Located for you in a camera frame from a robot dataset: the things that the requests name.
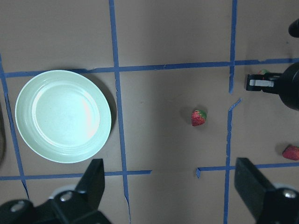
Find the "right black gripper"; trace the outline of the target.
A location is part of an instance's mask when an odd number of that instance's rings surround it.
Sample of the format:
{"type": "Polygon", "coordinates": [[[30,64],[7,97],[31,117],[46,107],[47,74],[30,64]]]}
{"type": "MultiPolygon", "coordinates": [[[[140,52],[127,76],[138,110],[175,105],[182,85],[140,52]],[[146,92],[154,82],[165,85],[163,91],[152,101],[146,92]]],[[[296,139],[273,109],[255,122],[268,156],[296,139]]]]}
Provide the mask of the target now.
{"type": "Polygon", "coordinates": [[[288,108],[299,108],[299,64],[290,65],[283,73],[248,74],[247,91],[263,91],[279,95],[288,108]]]}

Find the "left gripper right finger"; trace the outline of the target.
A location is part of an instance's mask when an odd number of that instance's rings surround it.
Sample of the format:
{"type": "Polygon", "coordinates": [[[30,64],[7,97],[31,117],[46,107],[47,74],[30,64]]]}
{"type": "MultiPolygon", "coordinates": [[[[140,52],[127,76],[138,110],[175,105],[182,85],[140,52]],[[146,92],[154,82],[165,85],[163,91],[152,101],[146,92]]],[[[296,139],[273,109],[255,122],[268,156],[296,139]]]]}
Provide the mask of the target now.
{"type": "Polygon", "coordinates": [[[299,192],[271,183],[248,158],[236,159],[234,186],[257,224],[299,222],[299,192]]]}

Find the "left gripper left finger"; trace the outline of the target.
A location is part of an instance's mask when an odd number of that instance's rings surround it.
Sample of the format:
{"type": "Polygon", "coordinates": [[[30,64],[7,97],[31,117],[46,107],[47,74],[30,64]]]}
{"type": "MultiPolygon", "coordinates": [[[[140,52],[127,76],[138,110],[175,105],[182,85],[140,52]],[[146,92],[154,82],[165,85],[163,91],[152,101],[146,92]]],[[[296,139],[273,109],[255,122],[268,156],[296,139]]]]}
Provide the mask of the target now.
{"type": "Polygon", "coordinates": [[[93,159],[74,189],[56,192],[50,199],[59,205],[97,210],[104,193],[104,163],[93,159]]]}

